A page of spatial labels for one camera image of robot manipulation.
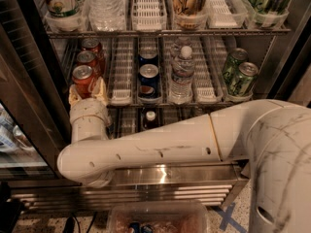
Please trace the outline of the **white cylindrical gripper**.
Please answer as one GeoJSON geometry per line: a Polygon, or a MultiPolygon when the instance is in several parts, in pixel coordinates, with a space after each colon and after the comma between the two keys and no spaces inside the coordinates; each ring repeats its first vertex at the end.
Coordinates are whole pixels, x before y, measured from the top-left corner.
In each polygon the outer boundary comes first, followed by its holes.
{"type": "Polygon", "coordinates": [[[93,98],[82,100],[74,84],[70,85],[68,102],[70,123],[72,127],[71,142],[83,140],[107,140],[106,127],[110,124],[110,117],[106,106],[108,96],[106,84],[102,77],[96,81],[91,93],[93,98]]]}

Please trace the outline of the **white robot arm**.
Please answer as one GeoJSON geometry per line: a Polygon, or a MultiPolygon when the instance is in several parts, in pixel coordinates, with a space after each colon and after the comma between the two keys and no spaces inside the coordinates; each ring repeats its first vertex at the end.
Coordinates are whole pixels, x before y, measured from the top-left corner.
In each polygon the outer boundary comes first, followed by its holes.
{"type": "Polygon", "coordinates": [[[121,137],[107,138],[107,97],[69,93],[71,143],[57,159],[61,175],[102,187],[118,168],[249,160],[250,233],[311,232],[311,110],[261,99],[121,137]]]}

